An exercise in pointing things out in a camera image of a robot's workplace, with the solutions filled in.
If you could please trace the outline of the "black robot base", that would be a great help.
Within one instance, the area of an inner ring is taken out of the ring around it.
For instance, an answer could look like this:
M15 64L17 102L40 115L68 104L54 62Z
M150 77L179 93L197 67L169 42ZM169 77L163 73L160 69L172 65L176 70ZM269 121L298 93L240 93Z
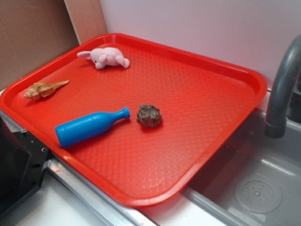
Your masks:
M32 133L12 132L0 120L0 216L41 188L49 148Z

